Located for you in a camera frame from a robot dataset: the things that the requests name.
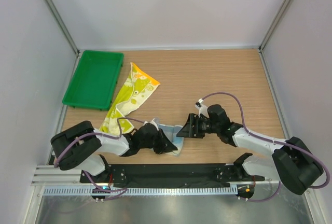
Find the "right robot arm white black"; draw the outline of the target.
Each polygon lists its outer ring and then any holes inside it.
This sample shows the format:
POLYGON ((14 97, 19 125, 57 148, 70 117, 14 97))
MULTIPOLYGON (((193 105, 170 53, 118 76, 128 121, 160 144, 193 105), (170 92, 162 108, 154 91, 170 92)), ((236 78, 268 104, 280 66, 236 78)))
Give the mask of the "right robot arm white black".
POLYGON ((263 158, 251 154, 242 156, 240 164, 233 168, 237 179, 262 176, 278 180, 290 192, 301 195, 323 174, 323 166, 301 139, 279 139, 255 133, 231 121, 218 104, 203 108, 205 113, 189 114, 177 136, 204 138, 206 134, 216 134, 225 144, 264 155, 263 158))

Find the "yellow green patterned towel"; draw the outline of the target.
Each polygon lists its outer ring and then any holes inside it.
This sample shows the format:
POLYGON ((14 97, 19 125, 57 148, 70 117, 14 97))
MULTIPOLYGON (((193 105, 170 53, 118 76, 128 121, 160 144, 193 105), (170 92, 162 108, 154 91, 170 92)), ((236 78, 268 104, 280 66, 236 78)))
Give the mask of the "yellow green patterned towel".
POLYGON ((101 124, 100 131, 115 135, 132 131, 134 125, 125 117, 143 105, 159 85, 159 81, 131 63, 129 75, 101 124))

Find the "blue polka dot towel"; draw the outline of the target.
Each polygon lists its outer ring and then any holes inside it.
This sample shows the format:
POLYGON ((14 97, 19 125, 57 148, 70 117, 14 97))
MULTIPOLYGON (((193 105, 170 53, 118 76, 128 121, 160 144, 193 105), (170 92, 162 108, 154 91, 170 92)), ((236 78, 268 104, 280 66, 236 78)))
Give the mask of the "blue polka dot towel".
POLYGON ((167 136, 167 138, 178 148, 178 151, 173 151, 166 153, 168 155, 173 155, 173 156, 179 156, 183 143, 184 143, 184 138, 183 137, 177 137, 178 131, 183 127, 182 125, 166 125, 166 124, 161 124, 159 119, 158 119, 158 127, 159 129, 162 129, 167 136))

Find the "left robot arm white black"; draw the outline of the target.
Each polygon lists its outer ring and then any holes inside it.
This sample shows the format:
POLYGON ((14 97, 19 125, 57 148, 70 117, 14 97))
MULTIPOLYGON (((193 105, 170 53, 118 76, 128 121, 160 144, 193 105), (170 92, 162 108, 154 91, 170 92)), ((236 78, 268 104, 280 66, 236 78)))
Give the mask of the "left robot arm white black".
POLYGON ((149 149, 157 155, 177 156, 184 142, 177 135, 180 129, 179 125, 162 125, 153 120, 127 133, 110 134, 95 129, 90 121, 83 121, 51 139, 56 157, 54 167, 62 171, 79 169, 85 177, 103 183, 112 173, 104 153, 130 157, 149 149))

